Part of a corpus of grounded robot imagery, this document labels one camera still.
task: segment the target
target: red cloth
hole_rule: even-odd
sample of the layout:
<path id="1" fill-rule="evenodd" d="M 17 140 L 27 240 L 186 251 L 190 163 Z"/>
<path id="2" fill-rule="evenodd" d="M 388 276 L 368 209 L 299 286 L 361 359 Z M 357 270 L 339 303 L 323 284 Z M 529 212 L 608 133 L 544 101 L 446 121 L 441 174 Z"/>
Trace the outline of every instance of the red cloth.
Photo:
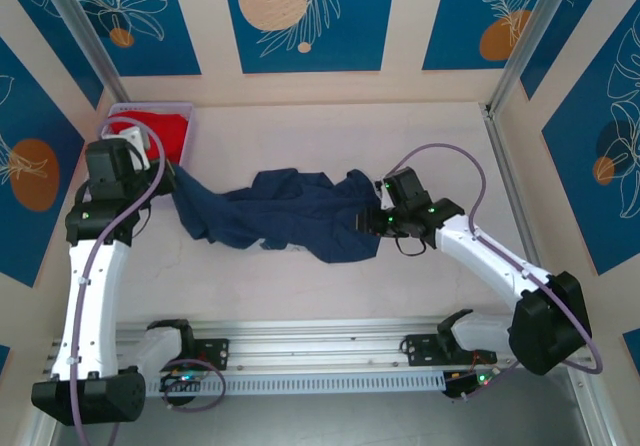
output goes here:
<path id="1" fill-rule="evenodd" d="M 124 111 L 111 117 L 127 117 L 137 119 L 149 126 L 159 137 L 164 147 L 167 159 L 172 163 L 180 163 L 184 140 L 187 136 L 188 121 L 179 114 L 158 114 L 147 111 Z M 132 124 L 122 122 L 111 124 L 111 130 L 119 133 L 124 129 L 132 127 Z M 149 160 L 158 158 L 158 147 L 153 139 L 149 141 L 151 149 L 147 151 Z"/>

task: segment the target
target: navy blue cloth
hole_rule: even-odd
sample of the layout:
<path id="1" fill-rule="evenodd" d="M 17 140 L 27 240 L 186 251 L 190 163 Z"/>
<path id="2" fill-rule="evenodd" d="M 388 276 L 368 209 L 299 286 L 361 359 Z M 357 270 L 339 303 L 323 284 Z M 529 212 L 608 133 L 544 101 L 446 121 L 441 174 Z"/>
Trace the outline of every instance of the navy blue cloth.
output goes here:
<path id="1" fill-rule="evenodd" d="M 304 246 L 326 263 L 372 258 L 380 239 L 356 230 L 357 214 L 380 202 L 369 179 L 353 170 L 338 184 L 324 173 L 281 169 L 258 173 L 250 188 L 216 194 L 174 166 L 173 201 L 192 238 L 246 249 Z"/>

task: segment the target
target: gray floor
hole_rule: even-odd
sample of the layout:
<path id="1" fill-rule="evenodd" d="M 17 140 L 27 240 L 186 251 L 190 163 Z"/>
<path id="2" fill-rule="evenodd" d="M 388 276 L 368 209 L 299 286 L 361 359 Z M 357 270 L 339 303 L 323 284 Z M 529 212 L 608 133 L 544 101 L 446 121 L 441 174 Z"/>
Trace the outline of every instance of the gray floor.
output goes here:
<path id="1" fill-rule="evenodd" d="M 110 426 L 88 427 L 104 445 Z M 59 428 L 60 446 L 76 446 Z M 229 397 L 199 414 L 168 411 L 149 400 L 142 417 L 122 425 L 116 445 L 423 446 L 590 444 L 565 374 L 517 372 L 469 401 L 441 393 Z"/>

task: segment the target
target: white table surface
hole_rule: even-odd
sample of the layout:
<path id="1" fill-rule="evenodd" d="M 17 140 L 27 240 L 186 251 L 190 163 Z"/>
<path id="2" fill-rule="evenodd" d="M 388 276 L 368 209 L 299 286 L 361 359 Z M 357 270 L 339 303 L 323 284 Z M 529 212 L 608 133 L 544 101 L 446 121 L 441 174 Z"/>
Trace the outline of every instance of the white table surface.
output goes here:
<path id="1" fill-rule="evenodd" d="M 354 168 L 372 180 L 424 143 L 474 154 L 488 178 L 476 222 L 518 254 L 522 245 L 475 103 L 202 108 L 187 170 L 215 192 L 249 186 L 262 170 L 296 167 L 334 182 Z M 466 158 L 422 152 L 410 161 L 432 198 L 469 211 L 479 178 Z M 506 312 L 498 296 L 438 251 L 406 258 L 383 240 L 375 259 L 328 265 L 308 252 L 241 251 L 194 241 L 158 205 L 136 238 L 120 288 L 119 321 L 362 319 Z"/>

